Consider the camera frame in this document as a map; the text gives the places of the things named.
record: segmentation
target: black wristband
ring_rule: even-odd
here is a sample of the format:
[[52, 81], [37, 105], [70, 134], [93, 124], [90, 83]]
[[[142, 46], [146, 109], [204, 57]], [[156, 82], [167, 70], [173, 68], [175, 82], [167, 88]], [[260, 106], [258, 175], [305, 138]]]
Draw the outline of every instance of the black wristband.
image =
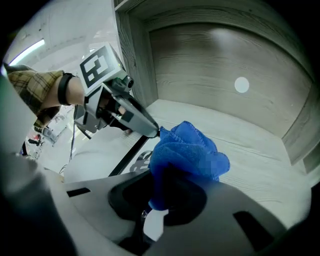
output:
[[73, 78], [74, 75], [71, 73], [64, 73], [59, 86], [58, 86], [58, 101], [61, 105], [65, 106], [70, 106], [70, 104], [67, 102], [66, 98], [66, 91], [67, 91], [67, 86], [71, 78]]

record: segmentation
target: black plastic part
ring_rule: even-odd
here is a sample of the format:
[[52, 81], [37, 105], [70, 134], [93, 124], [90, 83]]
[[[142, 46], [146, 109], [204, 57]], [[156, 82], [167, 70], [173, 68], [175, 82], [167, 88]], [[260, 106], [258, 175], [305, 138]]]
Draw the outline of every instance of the black plastic part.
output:
[[142, 148], [142, 146], [146, 143], [149, 138], [146, 136], [142, 136], [133, 147], [126, 153], [126, 155], [121, 159], [121, 161], [117, 164], [117, 166], [113, 169], [113, 171], [109, 174], [109, 177], [116, 176], [121, 174], [130, 161], [134, 158], [136, 153]]
[[89, 193], [90, 189], [83, 187], [83, 188], [79, 188], [79, 189], [75, 189], [75, 190], [71, 190], [71, 191], [67, 191], [66, 193], [68, 194], [68, 196], [70, 198], [72, 197], [76, 197], [85, 193]]
[[256, 252], [270, 245], [274, 238], [268, 231], [247, 211], [239, 211], [233, 214]]
[[132, 236], [126, 237], [118, 245], [127, 251], [141, 256], [150, 246], [154, 243], [147, 235], [144, 234], [145, 216], [141, 214], [135, 221], [134, 230]]
[[[79, 117], [85, 115], [85, 109], [83, 106], [75, 105], [74, 106], [74, 113], [73, 113], [73, 119], [76, 120]], [[76, 125], [76, 127], [83, 133], [84, 136], [86, 136], [89, 140], [91, 140], [91, 136], [86, 132], [85, 129], [80, 127], [79, 125]]]
[[88, 112], [85, 112], [83, 115], [83, 121], [82, 121], [82, 124], [84, 126], [87, 124], [87, 119], [88, 119]]
[[130, 81], [128, 87], [131, 88], [134, 85], [134, 81]]
[[152, 118], [152, 116], [147, 112], [147, 110], [141, 105], [141, 103], [138, 100], [132, 97], [129, 93], [122, 95], [122, 98], [125, 101], [130, 102], [137, 109], [138, 112], [144, 115], [144, 117], [147, 118], [157, 128], [157, 130], [159, 130], [157, 122]]
[[[180, 171], [170, 168], [165, 173], [163, 191], [169, 213], [164, 217], [164, 225], [187, 224], [202, 212], [207, 202], [206, 193], [185, 179]], [[135, 221], [148, 206], [153, 185], [153, 176], [146, 171], [116, 185], [108, 194], [109, 204], [120, 218]]]
[[200, 186], [185, 179], [184, 174], [173, 167], [164, 170], [163, 192], [165, 204], [169, 210], [163, 219], [165, 226], [191, 222], [206, 205], [206, 192]]
[[134, 114], [127, 110], [121, 117], [121, 120], [124, 120], [127, 123], [129, 123], [133, 117], [134, 117]]
[[84, 96], [84, 103], [87, 104], [89, 102], [89, 98], [87, 96]]
[[108, 193], [109, 204], [120, 218], [136, 221], [148, 205], [153, 185], [152, 174], [145, 171], [113, 187]]
[[26, 143], [25, 143], [25, 142], [22, 144], [22, 155], [23, 155], [24, 157], [28, 155], [28, 153], [27, 153], [27, 148], [26, 148]]

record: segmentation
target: black cable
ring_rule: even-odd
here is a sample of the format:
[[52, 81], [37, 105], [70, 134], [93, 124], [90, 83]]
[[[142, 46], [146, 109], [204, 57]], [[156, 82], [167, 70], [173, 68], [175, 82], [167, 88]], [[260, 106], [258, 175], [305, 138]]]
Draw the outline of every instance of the black cable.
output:
[[84, 136], [86, 136], [89, 140], [91, 140], [91, 136], [84, 129], [82, 129], [78, 125], [76, 127], [83, 133]]
[[75, 131], [76, 131], [76, 124], [75, 121], [73, 121], [73, 133], [72, 133], [72, 141], [71, 141], [71, 149], [70, 149], [70, 158], [69, 158], [69, 163], [72, 159], [72, 151], [74, 149], [74, 144], [75, 144]]
[[26, 143], [25, 143], [25, 142], [22, 144], [22, 155], [23, 155], [24, 157], [28, 155], [28, 153], [27, 153], [27, 148], [26, 148]]

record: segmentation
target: blue towel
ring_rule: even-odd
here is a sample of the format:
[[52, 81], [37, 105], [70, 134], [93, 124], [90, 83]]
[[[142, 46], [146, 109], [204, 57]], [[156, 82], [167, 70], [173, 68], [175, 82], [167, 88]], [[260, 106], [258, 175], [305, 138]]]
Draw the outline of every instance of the blue towel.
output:
[[228, 157], [217, 151], [214, 142], [191, 123], [183, 121], [170, 131], [160, 128], [160, 142], [154, 147], [149, 168], [154, 178], [154, 193], [149, 205], [165, 210], [163, 198], [164, 168], [175, 168], [193, 175], [219, 181], [230, 169]]

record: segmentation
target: white table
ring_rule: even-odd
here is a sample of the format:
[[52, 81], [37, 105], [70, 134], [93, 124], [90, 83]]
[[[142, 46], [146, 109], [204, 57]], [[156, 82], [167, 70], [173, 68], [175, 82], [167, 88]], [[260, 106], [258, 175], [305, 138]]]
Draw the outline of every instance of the white table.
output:
[[[301, 162], [290, 161], [280, 138], [239, 118], [199, 106], [158, 99], [147, 110], [160, 126], [171, 129], [186, 120], [212, 139], [230, 160], [230, 171], [220, 181], [232, 185], [267, 208], [286, 226], [301, 221], [309, 212], [311, 188]], [[65, 168], [65, 182], [107, 177], [140, 135], [117, 128], [99, 131]], [[152, 150], [152, 139], [141, 152]]]

